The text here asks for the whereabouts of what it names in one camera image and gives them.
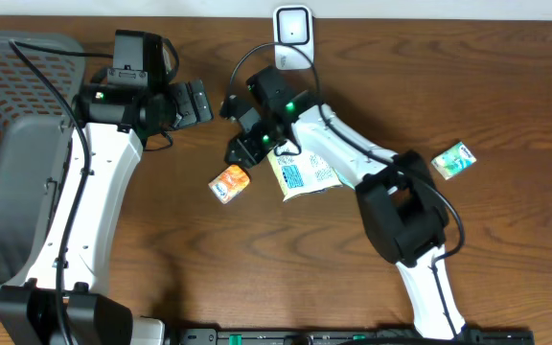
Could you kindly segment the orange tissue pack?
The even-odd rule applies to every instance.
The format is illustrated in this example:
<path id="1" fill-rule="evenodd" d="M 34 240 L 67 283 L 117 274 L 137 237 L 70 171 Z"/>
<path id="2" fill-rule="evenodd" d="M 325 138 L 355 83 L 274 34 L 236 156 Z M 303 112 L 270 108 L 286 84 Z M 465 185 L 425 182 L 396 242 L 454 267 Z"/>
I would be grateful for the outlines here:
<path id="1" fill-rule="evenodd" d="M 249 175 L 238 165 L 230 165 L 209 184 L 222 204 L 227 204 L 250 184 Z"/>

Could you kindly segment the yellow snack bag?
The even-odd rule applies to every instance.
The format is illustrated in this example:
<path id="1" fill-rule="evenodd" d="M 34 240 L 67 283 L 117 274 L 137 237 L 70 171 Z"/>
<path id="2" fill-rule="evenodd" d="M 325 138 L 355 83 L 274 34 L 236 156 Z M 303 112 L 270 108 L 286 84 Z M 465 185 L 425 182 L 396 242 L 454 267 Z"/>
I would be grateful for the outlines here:
<path id="1" fill-rule="evenodd" d="M 283 202 L 343 186 L 337 173 L 314 153 L 276 156 L 270 152 L 267 158 L 283 192 Z"/>

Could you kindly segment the small green tissue pack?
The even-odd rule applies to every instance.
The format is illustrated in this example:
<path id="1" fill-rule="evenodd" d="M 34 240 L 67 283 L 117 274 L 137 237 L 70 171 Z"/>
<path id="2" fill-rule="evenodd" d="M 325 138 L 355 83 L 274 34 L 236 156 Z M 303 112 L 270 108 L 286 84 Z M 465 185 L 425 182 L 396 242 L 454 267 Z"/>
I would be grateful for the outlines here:
<path id="1" fill-rule="evenodd" d="M 445 180 L 449 180 L 475 162 L 472 152 L 463 142 L 459 142 L 434 157 L 431 165 Z"/>

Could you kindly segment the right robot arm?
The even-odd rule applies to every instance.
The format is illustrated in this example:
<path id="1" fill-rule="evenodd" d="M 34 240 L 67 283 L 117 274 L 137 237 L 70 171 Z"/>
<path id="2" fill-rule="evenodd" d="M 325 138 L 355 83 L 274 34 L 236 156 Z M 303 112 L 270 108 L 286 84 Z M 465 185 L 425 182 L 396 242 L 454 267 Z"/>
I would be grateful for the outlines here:
<path id="1" fill-rule="evenodd" d="M 466 321 L 456 307 L 445 268 L 457 253 L 445 229 L 462 220 L 437 190 L 421 155 L 384 149 L 340 120 L 315 91 L 295 91 L 268 66 L 246 86 L 256 106 L 227 91 L 220 115 L 241 125 L 227 161 L 249 169 L 291 143 L 292 154 L 315 153 L 352 185 L 365 234 L 396 266 L 412 304 L 414 327 L 425 338 L 454 340 Z"/>

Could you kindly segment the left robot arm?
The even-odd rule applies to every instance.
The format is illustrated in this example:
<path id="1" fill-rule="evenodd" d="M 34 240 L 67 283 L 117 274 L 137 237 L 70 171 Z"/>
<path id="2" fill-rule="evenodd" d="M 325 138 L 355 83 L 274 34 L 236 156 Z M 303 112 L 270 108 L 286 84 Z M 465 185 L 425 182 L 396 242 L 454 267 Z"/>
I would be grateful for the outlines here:
<path id="1" fill-rule="evenodd" d="M 201 81 L 177 81 L 180 59 L 159 34 L 120 30 L 111 65 L 62 103 L 72 132 L 50 229 L 22 285 L 0 289 L 0 322 L 16 344 L 167 344 L 157 318 L 107 295 L 114 234 L 129 180 L 154 135 L 213 119 Z"/>

